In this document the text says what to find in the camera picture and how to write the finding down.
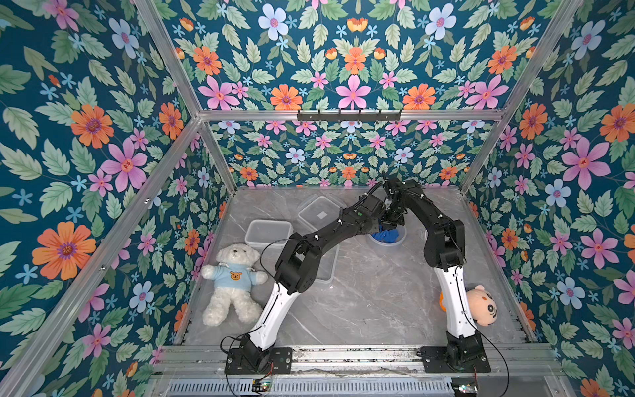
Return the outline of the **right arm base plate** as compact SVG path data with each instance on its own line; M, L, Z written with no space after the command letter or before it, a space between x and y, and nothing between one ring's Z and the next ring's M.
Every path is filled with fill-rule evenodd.
M420 347L418 356L428 373L490 373L491 366L483 348L459 351L454 347Z

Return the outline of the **square clear lunch box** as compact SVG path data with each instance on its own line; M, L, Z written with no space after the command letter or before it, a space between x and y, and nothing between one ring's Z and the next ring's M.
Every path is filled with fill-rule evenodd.
M317 269L315 282L329 284L334 278L335 268L339 257L340 246L337 245L322 255L322 259Z

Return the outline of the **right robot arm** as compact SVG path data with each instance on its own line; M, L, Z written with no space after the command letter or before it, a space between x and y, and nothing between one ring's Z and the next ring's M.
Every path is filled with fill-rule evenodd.
M489 372L482 334L467 302L464 223L443 213L414 180L390 179L384 190L387 210L383 225L404 225L405 213L411 212L427 232L423 255L438 278L446 309L446 365L457 372Z

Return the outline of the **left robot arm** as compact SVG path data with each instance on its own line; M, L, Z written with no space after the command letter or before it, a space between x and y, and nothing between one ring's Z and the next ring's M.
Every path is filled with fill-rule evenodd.
M356 203L342 208L337 219L327 226L305 235L295 233L287 239L275 264L271 295L254 327L238 337L240 345L234 362L247 365L255 373L270 365L280 326L294 301L316 281L323 255L349 238L379 231L385 204L374 193L381 186L374 185Z

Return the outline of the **rectangular clear lunch box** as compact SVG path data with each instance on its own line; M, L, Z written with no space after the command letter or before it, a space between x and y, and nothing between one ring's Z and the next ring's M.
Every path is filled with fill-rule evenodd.
M255 219L245 236L245 243L256 250L283 247L287 239L293 234L292 223L281 220Z

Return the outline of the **blue cleaning cloth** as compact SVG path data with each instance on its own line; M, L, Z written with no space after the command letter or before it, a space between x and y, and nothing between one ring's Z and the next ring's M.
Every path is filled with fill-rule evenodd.
M400 232L397 228L390 230L381 228L378 233L373 233L371 236L375 241L378 241L379 243L391 245L397 243L397 241L400 239Z

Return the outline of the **square clear lunch box lid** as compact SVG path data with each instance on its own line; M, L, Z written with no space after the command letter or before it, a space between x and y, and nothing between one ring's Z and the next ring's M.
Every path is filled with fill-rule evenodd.
M301 226L309 231L319 230L336 221L340 215L340 208L345 206L337 198L327 195L312 195L299 205L297 220Z

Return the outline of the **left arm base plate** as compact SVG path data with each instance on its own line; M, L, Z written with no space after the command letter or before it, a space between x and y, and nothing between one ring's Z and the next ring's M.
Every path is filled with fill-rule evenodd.
M290 347L273 347L260 352L246 351L240 347L229 350L224 373L226 375L288 375L291 372L294 350Z

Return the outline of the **round clear lunch box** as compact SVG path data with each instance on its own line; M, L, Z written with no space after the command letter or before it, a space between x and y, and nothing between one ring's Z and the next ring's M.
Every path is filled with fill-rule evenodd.
M378 233L369 234L368 240L378 246L392 247L401 245L407 236L407 230L403 226L386 230L382 228Z

